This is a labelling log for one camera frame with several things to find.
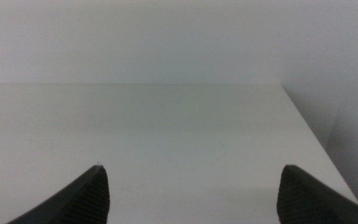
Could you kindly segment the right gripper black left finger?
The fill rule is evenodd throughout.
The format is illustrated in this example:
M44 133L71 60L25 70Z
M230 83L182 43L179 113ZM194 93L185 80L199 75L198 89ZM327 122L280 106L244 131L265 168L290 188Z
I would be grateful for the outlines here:
M110 208L109 184L101 165L89 168L73 182L10 224L106 224Z

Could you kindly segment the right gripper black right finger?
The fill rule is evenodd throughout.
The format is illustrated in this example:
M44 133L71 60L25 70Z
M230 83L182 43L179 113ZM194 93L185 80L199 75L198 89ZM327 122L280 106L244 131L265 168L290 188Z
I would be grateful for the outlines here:
M358 224L358 204L295 165L282 170L277 213L280 223Z

